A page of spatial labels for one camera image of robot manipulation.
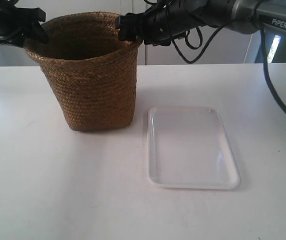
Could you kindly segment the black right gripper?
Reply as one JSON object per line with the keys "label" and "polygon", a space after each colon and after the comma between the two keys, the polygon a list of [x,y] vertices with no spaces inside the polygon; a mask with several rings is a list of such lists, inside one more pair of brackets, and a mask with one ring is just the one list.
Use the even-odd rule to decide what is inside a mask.
{"label": "black right gripper", "polygon": [[205,25],[204,0],[160,0],[143,13],[127,13],[115,19],[118,40],[145,45],[169,46],[172,40],[184,38],[186,32]]}

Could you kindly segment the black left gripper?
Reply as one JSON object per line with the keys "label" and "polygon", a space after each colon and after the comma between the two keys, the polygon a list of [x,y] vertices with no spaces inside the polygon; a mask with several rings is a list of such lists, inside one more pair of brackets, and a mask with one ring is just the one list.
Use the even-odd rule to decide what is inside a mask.
{"label": "black left gripper", "polygon": [[40,22],[45,12],[37,8],[17,7],[17,0],[0,0],[0,45],[23,45],[26,39],[47,44],[49,36]]}

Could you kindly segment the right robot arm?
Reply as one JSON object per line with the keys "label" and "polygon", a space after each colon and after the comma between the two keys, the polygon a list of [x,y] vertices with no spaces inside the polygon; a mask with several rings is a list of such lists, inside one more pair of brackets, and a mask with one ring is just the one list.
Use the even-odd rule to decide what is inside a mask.
{"label": "right robot arm", "polygon": [[286,34],[285,0],[159,0],[142,13],[116,17],[120,41],[168,46],[197,27],[227,28],[250,35],[260,26]]}

